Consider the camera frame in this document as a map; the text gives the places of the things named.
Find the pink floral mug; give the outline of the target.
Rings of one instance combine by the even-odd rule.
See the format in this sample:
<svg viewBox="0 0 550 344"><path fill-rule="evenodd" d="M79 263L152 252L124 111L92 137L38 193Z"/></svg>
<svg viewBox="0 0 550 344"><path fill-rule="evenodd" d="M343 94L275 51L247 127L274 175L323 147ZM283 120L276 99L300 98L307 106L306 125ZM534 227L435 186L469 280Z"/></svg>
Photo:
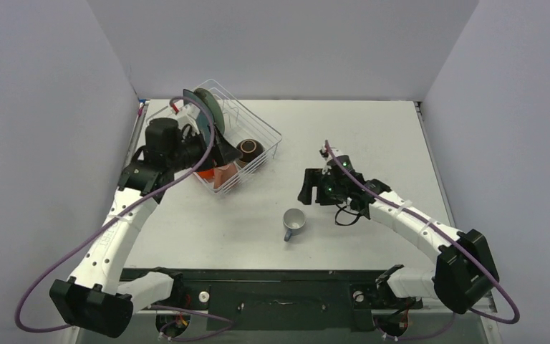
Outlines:
<svg viewBox="0 0 550 344"><path fill-rule="evenodd" d="M237 167L234 163L229 163L225 166L215 167L213 173L213 188L217 189L236 175Z"/></svg>

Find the black patterned bowl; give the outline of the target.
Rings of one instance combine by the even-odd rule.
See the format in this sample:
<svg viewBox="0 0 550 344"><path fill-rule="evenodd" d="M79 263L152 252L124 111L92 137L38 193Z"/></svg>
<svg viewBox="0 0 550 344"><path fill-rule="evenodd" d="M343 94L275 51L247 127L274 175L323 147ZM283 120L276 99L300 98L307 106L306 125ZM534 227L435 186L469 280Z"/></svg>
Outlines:
<svg viewBox="0 0 550 344"><path fill-rule="evenodd" d="M257 159L264 152L263 145L251 138L242 140L237 144L236 149L241 152L241 157L236 160L236 163L242 168Z"/></svg>

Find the orange bowl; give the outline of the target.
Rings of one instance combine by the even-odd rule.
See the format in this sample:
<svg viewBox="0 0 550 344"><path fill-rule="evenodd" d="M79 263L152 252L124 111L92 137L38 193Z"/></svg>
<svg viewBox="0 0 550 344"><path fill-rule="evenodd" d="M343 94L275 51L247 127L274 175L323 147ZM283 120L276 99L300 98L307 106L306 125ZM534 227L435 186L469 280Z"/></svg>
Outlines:
<svg viewBox="0 0 550 344"><path fill-rule="evenodd" d="M207 180L207 181L211 181L214 179L214 176L215 176L215 173L214 173L214 170L213 169L209 169L209 170L206 170L206 171L198 171L196 173L199 177Z"/></svg>

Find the dark teal square plate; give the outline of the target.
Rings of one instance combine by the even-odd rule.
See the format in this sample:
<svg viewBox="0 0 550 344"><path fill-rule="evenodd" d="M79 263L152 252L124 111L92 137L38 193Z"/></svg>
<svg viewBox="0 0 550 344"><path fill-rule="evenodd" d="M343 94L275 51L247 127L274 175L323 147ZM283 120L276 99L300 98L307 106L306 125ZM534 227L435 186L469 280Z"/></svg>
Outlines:
<svg viewBox="0 0 550 344"><path fill-rule="evenodd" d="M198 131L203 135L206 144L208 144L211 139L211 129L208 123L208 118L210 118L213 121L213 124L218 127L216 117L213 114L212 109L210 109L205 98L199 96L196 92L192 92L188 89L183 89L183 96L193 99L197 103L200 103L207 110L207 112L203 112L201 109L198 108L195 122Z"/></svg>

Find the white blue-handled cup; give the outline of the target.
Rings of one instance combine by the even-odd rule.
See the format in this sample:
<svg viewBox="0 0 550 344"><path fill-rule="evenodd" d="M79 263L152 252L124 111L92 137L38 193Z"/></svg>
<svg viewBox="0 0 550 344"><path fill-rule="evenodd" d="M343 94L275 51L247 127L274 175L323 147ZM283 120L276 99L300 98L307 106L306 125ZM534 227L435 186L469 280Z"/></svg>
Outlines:
<svg viewBox="0 0 550 344"><path fill-rule="evenodd" d="M305 226L306 221L306 214L301 209L287 209L282 218L286 231L284 241L289 242L293 236L297 235Z"/></svg>

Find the light green floral plate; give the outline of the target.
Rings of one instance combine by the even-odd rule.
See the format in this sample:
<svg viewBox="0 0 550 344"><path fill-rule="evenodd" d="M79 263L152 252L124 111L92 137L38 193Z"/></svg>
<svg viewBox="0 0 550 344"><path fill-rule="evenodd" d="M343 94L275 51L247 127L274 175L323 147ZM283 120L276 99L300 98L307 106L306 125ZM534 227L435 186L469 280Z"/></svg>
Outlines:
<svg viewBox="0 0 550 344"><path fill-rule="evenodd" d="M226 130L225 126L225 120L223 116L223 111L221 109L221 106L218 104L218 101L213 96L211 92L209 92L207 89L204 88L197 88L194 92L196 92L199 96L204 97L207 101L210 109L212 109L213 114L216 117L217 126L216 127L220 133L224 133Z"/></svg>

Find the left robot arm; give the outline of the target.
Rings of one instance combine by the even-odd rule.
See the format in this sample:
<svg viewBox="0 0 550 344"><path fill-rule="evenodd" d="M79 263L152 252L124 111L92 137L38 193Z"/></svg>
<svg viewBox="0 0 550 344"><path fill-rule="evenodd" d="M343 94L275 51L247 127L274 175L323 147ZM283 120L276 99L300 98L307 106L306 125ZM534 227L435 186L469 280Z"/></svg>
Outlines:
<svg viewBox="0 0 550 344"><path fill-rule="evenodd" d="M159 301L168 308L180 306L185 298L180 273L157 269L120 283L124 264L177 172L205 171L240 157L241 152L218 129L185 134L177 120L151 120L145 129L145 144L120 175L114 208L100 235L91 241L68 279L57 279L50 288L49 296L63 320L117 338L138 311Z"/></svg>

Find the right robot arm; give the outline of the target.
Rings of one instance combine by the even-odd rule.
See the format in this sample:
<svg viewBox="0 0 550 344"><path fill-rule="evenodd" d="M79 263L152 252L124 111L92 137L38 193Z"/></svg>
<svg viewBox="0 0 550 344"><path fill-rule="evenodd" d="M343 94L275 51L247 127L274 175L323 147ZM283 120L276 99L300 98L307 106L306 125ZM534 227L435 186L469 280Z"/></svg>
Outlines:
<svg viewBox="0 0 550 344"><path fill-rule="evenodd" d="M361 217L386 226L420 250L435 267L395 265L376 280L375 296L385 306L401 299L430 298L464 314L500 280L484 235L441 224L402 199L387 184L364 179L347 155L323 168L307 168L298 200L310 205L349 206Z"/></svg>

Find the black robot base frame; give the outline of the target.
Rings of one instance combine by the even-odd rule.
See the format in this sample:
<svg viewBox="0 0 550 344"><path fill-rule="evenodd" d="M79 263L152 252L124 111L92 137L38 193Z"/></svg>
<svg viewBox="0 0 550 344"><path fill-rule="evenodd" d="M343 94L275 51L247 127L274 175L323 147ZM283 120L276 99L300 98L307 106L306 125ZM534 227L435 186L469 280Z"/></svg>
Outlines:
<svg viewBox="0 0 550 344"><path fill-rule="evenodd" d="M173 277L173 296L155 313L167 339L204 337L221 331L348 329L407 330L407 314L424 310L420 298L397 299L377 283L381 270L169 269L123 270L131 282L150 272Z"/></svg>

